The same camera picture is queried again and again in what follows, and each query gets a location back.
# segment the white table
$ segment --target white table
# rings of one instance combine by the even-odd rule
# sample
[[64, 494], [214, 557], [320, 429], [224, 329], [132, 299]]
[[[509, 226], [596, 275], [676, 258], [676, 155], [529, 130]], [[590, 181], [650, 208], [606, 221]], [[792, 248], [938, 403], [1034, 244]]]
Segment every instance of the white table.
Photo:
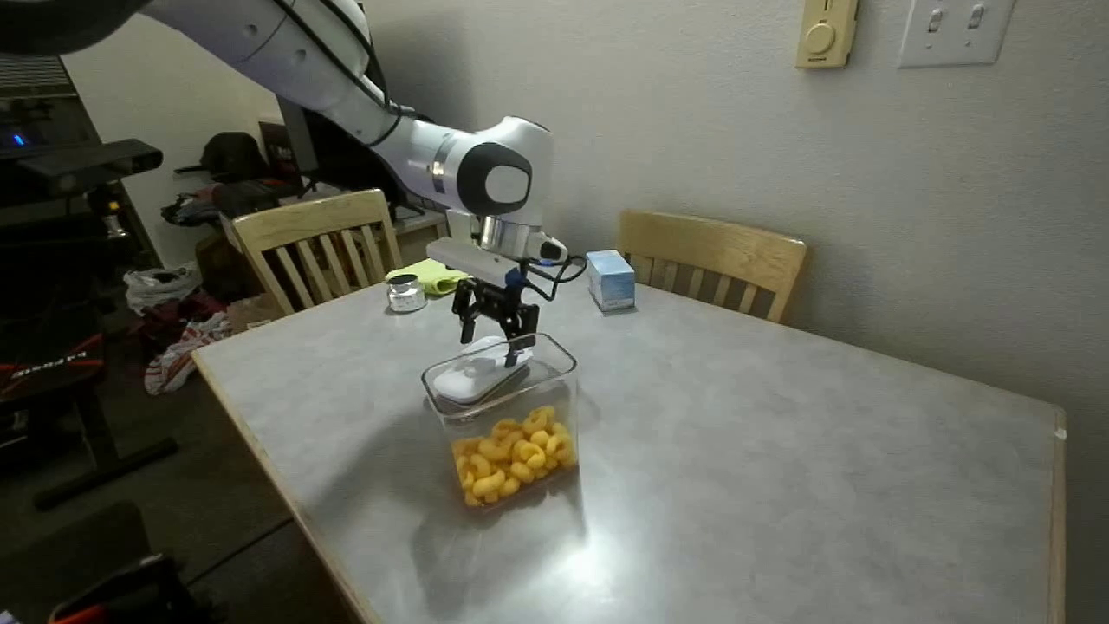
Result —
[[1063, 414], [642, 287], [545, 307], [582, 364], [582, 471], [456, 508], [419, 371], [451, 307], [370, 287], [196, 364], [366, 621], [1044, 624], [1060, 616]]

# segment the blue box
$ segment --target blue box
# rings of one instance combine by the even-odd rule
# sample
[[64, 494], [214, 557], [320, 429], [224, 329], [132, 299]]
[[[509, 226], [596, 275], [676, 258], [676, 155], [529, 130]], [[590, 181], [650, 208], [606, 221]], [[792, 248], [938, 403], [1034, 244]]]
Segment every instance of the blue box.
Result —
[[617, 250], [587, 253], [587, 271], [596, 310], [635, 310], [635, 268]]

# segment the wall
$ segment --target wall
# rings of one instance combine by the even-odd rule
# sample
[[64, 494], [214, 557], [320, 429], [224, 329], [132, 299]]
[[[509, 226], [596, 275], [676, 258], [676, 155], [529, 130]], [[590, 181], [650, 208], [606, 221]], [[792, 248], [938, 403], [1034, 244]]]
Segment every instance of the wall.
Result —
[[159, 260], [189, 264], [195, 244], [213, 233], [169, 226], [164, 208], [208, 186], [208, 176], [172, 170], [195, 168], [214, 132], [258, 137], [261, 117], [282, 117], [273, 93], [148, 17], [132, 17], [99, 47], [67, 55], [67, 71], [105, 143], [141, 140], [164, 151], [165, 164], [127, 176], [124, 186]]
[[1067, 406], [1109, 525], [1107, 0], [1019, 0], [990, 71], [899, 71], [908, 0], [865, 0], [828, 78], [792, 71], [799, 0], [374, 12], [400, 100], [551, 130], [567, 244], [611, 248], [627, 206], [812, 241], [797, 327]]

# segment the light switch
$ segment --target light switch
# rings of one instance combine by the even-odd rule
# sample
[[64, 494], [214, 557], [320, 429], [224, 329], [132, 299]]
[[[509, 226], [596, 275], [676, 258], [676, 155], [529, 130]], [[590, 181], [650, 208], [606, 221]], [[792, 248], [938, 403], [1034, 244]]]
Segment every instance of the light switch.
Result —
[[1017, 0], [915, 0], [899, 67], [993, 67]]
[[856, 47], [858, 0], [805, 0], [797, 67], [835, 71], [846, 67]]

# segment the wooden chair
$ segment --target wooden chair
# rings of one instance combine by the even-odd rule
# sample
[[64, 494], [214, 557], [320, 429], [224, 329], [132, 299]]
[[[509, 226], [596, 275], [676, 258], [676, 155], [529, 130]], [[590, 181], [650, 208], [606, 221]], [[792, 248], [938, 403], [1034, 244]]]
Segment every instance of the wooden chair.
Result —
[[620, 253], [638, 280], [783, 323], [805, 241], [670, 213], [625, 213]]
[[370, 287], [402, 264], [382, 190], [252, 213], [231, 228], [283, 316]]

